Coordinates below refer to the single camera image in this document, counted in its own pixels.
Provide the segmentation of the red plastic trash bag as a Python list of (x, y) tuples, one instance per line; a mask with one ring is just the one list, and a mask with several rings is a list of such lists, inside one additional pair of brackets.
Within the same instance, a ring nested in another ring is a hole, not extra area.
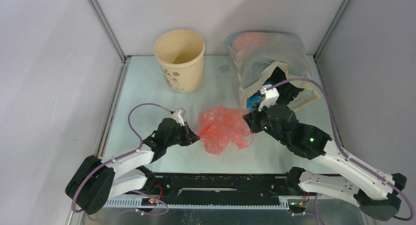
[(226, 108), (218, 105), (207, 109), (198, 116), (198, 136), (204, 144), (205, 151), (220, 155), (233, 143), (239, 150), (251, 146), (254, 134), (250, 131), (243, 116), (245, 109)]

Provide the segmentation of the large translucent storage bag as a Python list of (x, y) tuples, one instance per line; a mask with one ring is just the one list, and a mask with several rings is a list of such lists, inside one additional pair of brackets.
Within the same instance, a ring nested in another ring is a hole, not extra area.
[(237, 67), (240, 107), (246, 109), (247, 99), (260, 90), (280, 67), (290, 82), (303, 88), (287, 106), (294, 111), (320, 99), (312, 79), (306, 51), (301, 38), (295, 34), (275, 32), (239, 32), (226, 39), (226, 46)]

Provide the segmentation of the beige plastic trash bin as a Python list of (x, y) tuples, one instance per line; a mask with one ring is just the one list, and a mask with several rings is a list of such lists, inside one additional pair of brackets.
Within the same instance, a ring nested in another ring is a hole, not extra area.
[(205, 43), (192, 30), (177, 29), (160, 36), (154, 54), (168, 85), (176, 92), (189, 93), (203, 83)]

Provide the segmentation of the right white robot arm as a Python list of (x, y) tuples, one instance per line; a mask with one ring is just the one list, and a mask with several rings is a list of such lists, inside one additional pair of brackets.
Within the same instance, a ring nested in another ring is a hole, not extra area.
[(286, 190), (293, 195), (317, 193), (357, 206), (366, 215), (380, 221), (397, 219), (406, 185), (400, 173), (385, 174), (367, 165), (343, 148), (323, 130), (300, 123), (285, 105), (253, 108), (243, 116), (252, 133), (265, 132), (295, 155), (322, 164), (338, 176), (324, 176), (300, 167), (292, 167), (285, 179)]

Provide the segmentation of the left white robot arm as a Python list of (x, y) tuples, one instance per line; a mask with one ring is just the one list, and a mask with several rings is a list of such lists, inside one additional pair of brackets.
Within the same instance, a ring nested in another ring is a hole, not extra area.
[(171, 146), (190, 146), (199, 141), (187, 122), (164, 118), (140, 149), (102, 161), (94, 155), (84, 159), (65, 188), (72, 205), (92, 215), (111, 198), (134, 190), (143, 194), (155, 188), (154, 174), (145, 166), (157, 161)]

